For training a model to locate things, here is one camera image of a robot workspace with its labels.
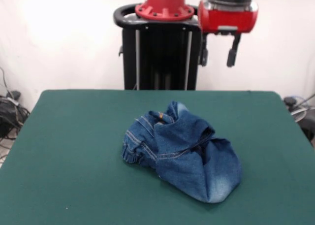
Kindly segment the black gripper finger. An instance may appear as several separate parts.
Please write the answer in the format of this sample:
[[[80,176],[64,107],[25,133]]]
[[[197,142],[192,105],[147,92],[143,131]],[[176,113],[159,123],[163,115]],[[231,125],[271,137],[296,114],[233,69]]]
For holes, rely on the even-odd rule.
[[[232,47],[229,50],[228,57],[227,57],[227,62],[226,62],[227,67],[235,66],[235,61],[236,61],[236,56],[237,56],[240,40],[241,40],[241,34],[235,34]]]
[[[203,33],[201,37],[200,65],[203,67],[206,66],[208,60],[207,36],[208,33]]]

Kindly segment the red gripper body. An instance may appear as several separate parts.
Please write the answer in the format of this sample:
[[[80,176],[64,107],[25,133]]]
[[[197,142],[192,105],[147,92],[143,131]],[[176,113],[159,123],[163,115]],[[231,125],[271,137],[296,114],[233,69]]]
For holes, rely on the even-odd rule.
[[[258,5],[228,6],[202,0],[198,6],[198,22],[203,33],[250,33],[258,16]]]

